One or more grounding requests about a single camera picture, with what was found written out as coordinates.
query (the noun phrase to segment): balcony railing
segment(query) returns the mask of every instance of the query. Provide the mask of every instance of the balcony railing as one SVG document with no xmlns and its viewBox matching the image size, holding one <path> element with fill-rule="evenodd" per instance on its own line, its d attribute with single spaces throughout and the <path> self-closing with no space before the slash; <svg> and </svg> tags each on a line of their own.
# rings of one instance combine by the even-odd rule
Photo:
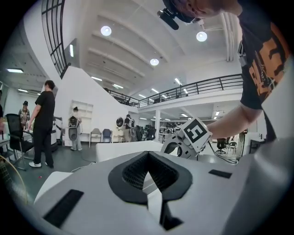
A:
<svg viewBox="0 0 294 235">
<path fill-rule="evenodd" d="M 62 37 L 62 16 L 65 0 L 43 0 L 42 2 L 42 23 L 53 64 L 63 78 L 68 66 L 63 46 Z"/>
<path fill-rule="evenodd" d="M 127 95 L 121 94 L 119 92 L 113 91 L 113 90 L 106 90 L 110 95 L 114 97 L 119 103 L 123 105 L 133 106 L 139 108 L 140 101 L 137 99 L 134 99 L 132 97 L 129 97 Z"/>
<path fill-rule="evenodd" d="M 152 95 L 146 99 L 140 100 L 139 108 L 187 96 L 199 95 L 221 90 L 238 89 L 242 87 L 243 79 L 241 74 L 211 78 L 184 86 L 179 86 L 177 88 L 173 88 L 164 92 L 160 92 L 159 94 Z"/>
</svg>

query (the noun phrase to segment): ceiling light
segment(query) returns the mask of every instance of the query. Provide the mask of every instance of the ceiling light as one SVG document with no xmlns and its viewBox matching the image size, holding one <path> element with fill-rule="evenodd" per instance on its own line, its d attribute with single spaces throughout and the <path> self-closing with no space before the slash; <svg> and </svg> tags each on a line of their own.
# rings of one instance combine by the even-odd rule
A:
<svg viewBox="0 0 294 235">
<path fill-rule="evenodd" d="M 23 91 L 23 92 L 28 92 L 27 90 L 23 90 L 23 89 L 18 89 L 19 91 Z"/>
<path fill-rule="evenodd" d="M 122 86 L 119 86 L 119 85 L 117 85 L 117 84 L 113 84 L 113 86 L 114 86 L 115 88 L 121 88 L 121 89 L 123 89 Z"/>
<path fill-rule="evenodd" d="M 69 51 L 70 51 L 70 56 L 73 57 L 74 56 L 74 46 L 73 45 L 69 45 Z"/>
<path fill-rule="evenodd" d="M 154 91 L 154 92 L 156 92 L 156 93 L 159 93 L 158 91 L 156 91 L 156 90 L 155 90 L 155 89 L 153 89 L 153 88 L 152 88 L 151 90 L 153 90 L 153 91 Z"/>
<path fill-rule="evenodd" d="M 102 79 L 100 79 L 100 78 L 95 78 L 95 77 L 91 77 L 91 78 L 98 80 L 98 81 L 102 81 Z"/>
<path fill-rule="evenodd" d="M 23 70 L 21 68 L 8 68 L 7 71 L 11 73 L 23 73 Z"/>
<path fill-rule="evenodd" d="M 152 59 L 150 61 L 150 64 L 153 65 L 153 66 L 157 66 L 159 64 L 159 60 L 158 59 Z"/>
<path fill-rule="evenodd" d="M 175 78 L 175 81 L 182 86 L 182 83 L 180 83 L 179 79 Z"/>
<path fill-rule="evenodd" d="M 102 35 L 104 35 L 104 36 L 109 36 L 110 34 L 111 34 L 111 28 L 109 27 L 109 26 L 103 26 L 102 28 L 101 28 L 101 33 L 102 33 Z"/>
<path fill-rule="evenodd" d="M 207 39 L 207 34 L 205 32 L 199 32 L 196 34 L 196 38 L 199 42 L 204 42 Z"/>
</svg>

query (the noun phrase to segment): head-mounted camera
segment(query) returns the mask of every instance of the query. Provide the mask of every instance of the head-mounted camera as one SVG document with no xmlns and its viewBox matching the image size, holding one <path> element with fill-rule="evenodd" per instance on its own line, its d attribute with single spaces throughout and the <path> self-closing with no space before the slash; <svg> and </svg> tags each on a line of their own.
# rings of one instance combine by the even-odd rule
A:
<svg viewBox="0 0 294 235">
<path fill-rule="evenodd" d="M 179 12 L 172 1 L 173 0 L 163 0 L 166 8 L 164 8 L 161 11 L 158 11 L 157 15 L 164 22 L 166 22 L 173 30 L 179 29 L 179 25 L 174 21 L 175 17 L 178 17 L 180 20 L 186 23 L 194 23 L 200 20 L 198 18 L 186 16 L 183 13 Z"/>
</svg>

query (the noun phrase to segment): white ceiling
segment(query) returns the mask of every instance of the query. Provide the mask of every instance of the white ceiling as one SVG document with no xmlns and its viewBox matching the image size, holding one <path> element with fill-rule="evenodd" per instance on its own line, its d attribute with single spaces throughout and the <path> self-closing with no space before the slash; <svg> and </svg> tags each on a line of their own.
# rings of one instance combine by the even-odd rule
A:
<svg viewBox="0 0 294 235">
<path fill-rule="evenodd" d="M 156 83 L 168 90 L 175 87 L 173 82 L 164 83 L 164 73 L 155 75 L 155 71 L 163 66 L 167 66 L 167 71 L 168 65 L 172 67 L 185 57 L 193 58 L 200 52 L 226 47 L 220 16 L 204 20 L 208 39 L 198 42 L 196 34 L 203 30 L 198 23 L 186 25 L 176 19 L 180 28 L 175 31 L 157 16 L 157 11 L 165 8 L 162 0 L 100 1 L 93 17 L 95 22 L 88 25 L 91 35 L 84 48 L 86 61 L 80 64 L 89 75 L 103 79 L 98 82 L 103 87 L 112 89 L 112 84 L 121 85 L 124 89 L 119 92 L 128 94 L 134 87 L 158 76 Z M 102 26 L 110 26 L 112 34 L 103 36 Z M 156 67 L 150 65 L 153 58 L 160 61 Z M 185 79 L 183 73 L 174 75 Z"/>
<path fill-rule="evenodd" d="M 220 111 L 218 118 L 223 117 L 229 111 L 239 105 L 239 101 L 225 101 L 209 104 L 191 105 L 181 108 L 170 108 L 161 110 L 160 117 L 170 120 L 185 119 L 181 114 L 184 113 L 188 117 L 198 117 L 202 120 L 210 120 L 215 117 L 215 112 Z M 155 111 L 140 113 L 141 118 L 154 119 Z"/>
<path fill-rule="evenodd" d="M 7 68 L 21 68 L 24 73 L 9 73 Z M 0 76 L 5 84 L 40 92 L 46 76 L 27 41 L 22 22 L 15 28 L 0 58 Z"/>
</svg>

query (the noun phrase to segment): black slot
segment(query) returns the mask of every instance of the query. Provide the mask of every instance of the black slot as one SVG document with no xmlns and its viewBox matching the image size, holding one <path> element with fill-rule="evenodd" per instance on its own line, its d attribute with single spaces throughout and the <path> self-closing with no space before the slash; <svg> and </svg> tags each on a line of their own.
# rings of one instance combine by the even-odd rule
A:
<svg viewBox="0 0 294 235">
<path fill-rule="evenodd" d="M 83 194 L 81 191 L 71 189 L 43 218 L 60 228 Z"/>
<path fill-rule="evenodd" d="M 218 170 L 211 170 L 209 171 L 209 174 L 214 174 L 226 179 L 229 179 L 232 175 L 232 173 L 224 172 L 224 171 L 218 171 Z"/>
</svg>

